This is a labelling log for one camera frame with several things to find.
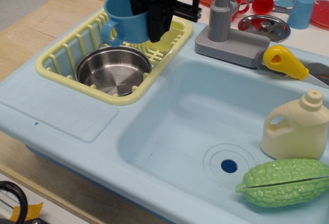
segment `cream plastic jug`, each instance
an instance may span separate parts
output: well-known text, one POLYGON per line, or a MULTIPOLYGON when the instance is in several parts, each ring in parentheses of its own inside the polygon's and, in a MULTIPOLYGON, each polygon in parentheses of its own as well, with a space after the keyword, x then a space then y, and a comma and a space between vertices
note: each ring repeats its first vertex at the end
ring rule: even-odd
POLYGON ((276 159, 319 160, 328 137, 329 110, 322 93, 310 89, 300 100, 285 103, 269 113, 264 122, 262 150, 276 159), (274 124, 276 118, 283 118, 274 124))

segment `blue drain hole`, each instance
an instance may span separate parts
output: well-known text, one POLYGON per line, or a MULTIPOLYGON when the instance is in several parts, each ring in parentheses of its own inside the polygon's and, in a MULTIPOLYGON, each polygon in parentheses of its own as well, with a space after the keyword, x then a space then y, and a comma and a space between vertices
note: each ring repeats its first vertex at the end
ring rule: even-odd
POLYGON ((237 163, 233 160, 227 159, 222 161, 221 167, 226 173, 231 174, 237 170, 237 163))

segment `metal pan lid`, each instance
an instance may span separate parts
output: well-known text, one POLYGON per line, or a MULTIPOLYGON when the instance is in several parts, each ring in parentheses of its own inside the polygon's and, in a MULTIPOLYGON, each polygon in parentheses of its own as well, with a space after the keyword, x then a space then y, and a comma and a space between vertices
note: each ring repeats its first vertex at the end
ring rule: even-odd
POLYGON ((283 20, 269 15, 252 15, 239 22, 239 30, 268 37, 272 42, 280 42, 290 35, 290 27, 283 20))

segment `wooden table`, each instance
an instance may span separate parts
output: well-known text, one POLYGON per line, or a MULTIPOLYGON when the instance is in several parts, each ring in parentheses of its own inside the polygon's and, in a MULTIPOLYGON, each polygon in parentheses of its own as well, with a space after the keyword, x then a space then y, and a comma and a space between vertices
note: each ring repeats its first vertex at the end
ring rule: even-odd
MULTIPOLYGON (((0 33, 0 81, 103 3, 104 0, 51 0, 0 33)), ((1 173, 90 223, 166 223, 33 154, 24 144, 1 132, 0 145, 1 173)))

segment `gray faucet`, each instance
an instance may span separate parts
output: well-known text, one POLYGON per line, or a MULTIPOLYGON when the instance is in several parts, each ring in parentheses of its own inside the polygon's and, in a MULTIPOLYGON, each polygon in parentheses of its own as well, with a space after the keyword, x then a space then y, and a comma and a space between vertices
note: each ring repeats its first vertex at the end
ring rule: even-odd
POLYGON ((239 5, 235 0, 214 0, 209 25, 197 36, 195 52, 249 68, 257 68, 270 39, 231 28, 232 15, 239 5))
POLYGON ((215 42, 228 40, 232 15, 237 12, 238 8, 239 5, 235 0, 214 0, 210 6, 208 33, 210 40, 215 42))

